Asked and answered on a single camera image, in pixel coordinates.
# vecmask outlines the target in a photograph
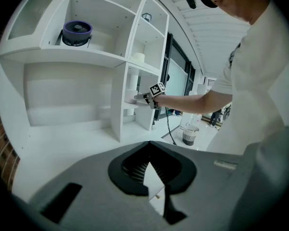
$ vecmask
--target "person in background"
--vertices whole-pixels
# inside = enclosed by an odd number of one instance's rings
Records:
[[[231,110],[231,105],[229,105],[229,106],[227,106],[226,108],[225,108],[225,112],[224,112],[224,114],[223,114],[223,120],[225,121],[227,118],[228,118],[228,116],[230,115],[230,110]]]
[[[217,119],[221,112],[222,112],[222,109],[219,109],[218,111],[215,111],[212,113],[210,122],[208,122],[211,128],[215,126]]]
[[[202,2],[248,22],[250,28],[208,93],[159,95],[154,100],[192,114],[211,113],[232,101],[230,116],[206,151],[242,155],[249,144],[282,131],[289,121],[288,104],[279,102],[289,78],[289,26],[273,0]]]

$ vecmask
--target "white cylinder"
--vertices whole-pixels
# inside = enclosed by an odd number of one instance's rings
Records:
[[[131,75],[130,79],[130,88],[131,90],[137,89],[137,82],[138,82],[138,75]],[[134,114],[134,109],[128,109],[127,110],[127,116],[131,116]]]
[[[135,53],[134,56],[133,56],[134,59],[144,63],[145,62],[145,55],[142,54],[142,53]]]

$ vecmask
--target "man's hand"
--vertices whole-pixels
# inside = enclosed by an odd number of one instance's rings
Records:
[[[205,95],[193,96],[167,96],[158,95],[154,101],[159,106],[180,110],[193,114],[203,114],[215,112],[232,101],[232,95],[223,94],[210,90]]]

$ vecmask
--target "white floor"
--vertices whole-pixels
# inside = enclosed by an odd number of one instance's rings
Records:
[[[211,142],[213,137],[217,134],[219,127],[217,127],[217,128],[212,127],[211,128],[204,121],[199,121],[197,126],[199,127],[199,132],[198,132],[197,137],[195,139],[194,145],[189,146],[189,145],[186,145],[182,142],[183,130],[180,128],[177,128],[176,130],[174,130],[171,133],[176,144],[178,146],[182,146],[182,147],[189,148],[189,149],[206,151],[209,143]],[[172,139],[171,139],[170,135],[167,135],[163,139],[172,144]]]

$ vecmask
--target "white wall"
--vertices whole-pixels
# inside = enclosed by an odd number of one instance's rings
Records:
[[[24,94],[32,126],[110,118],[113,69],[88,64],[26,64]]]
[[[24,102],[23,76],[24,64],[0,59],[0,117],[20,158],[27,148],[30,129]]]
[[[194,84],[193,84],[193,88],[192,88],[192,91],[193,92],[197,92],[197,94],[199,94],[198,93],[198,85],[200,84],[202,84],[203,83],[203,78],[204,78],[204,76],[203,76],[203,74],[201,73],[201,71],[200,70],[197,70],[196,72],[195,72],[195,77],[194,77]]]
[[[173,59],[170,59],[168,74],[167,95],[184,95],[187,73]]]

